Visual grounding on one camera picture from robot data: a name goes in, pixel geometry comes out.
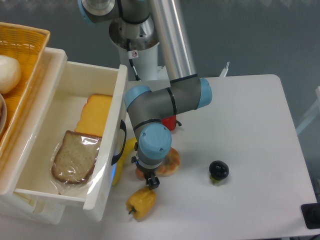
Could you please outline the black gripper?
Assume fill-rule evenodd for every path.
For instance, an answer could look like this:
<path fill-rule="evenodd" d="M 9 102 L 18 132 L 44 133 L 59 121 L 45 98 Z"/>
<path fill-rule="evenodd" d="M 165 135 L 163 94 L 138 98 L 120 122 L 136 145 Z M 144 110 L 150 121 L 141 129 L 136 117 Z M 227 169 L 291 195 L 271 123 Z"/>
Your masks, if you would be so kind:
<path fill-rule="evenodd" d="M 141 166 L 138 162 L 135 162 L 136 168 L 141 170 L 144 174 L 145 184 L 149 190 L 154 190 L 159 187 L 160 180 L 156 176 L 156 170 L 160 167 L 161 164 L 156 165 L 155 168 L 145 168 Z"/>

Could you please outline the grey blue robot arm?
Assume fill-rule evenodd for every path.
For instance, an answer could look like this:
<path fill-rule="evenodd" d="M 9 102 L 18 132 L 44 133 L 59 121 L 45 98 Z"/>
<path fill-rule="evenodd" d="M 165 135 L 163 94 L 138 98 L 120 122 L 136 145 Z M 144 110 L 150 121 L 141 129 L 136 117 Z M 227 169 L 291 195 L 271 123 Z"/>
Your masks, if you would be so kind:
<path fill-rule="evenodd" d="M 137 140 L 132 161 L 153 190 L 160 184 L 156 170 L 172 146 L 171 132 L 162 120 L 212 101 L 209 82 L 195 69 L 181 4 L 178 0 L 80 0 L 78 6 L 91 23 L 111 20 L 109 36 L 125 50 L 132 69 L 140 51 L 162 46 L 170 86 L 152 91 L 138 85 L 124 95 Z"/>

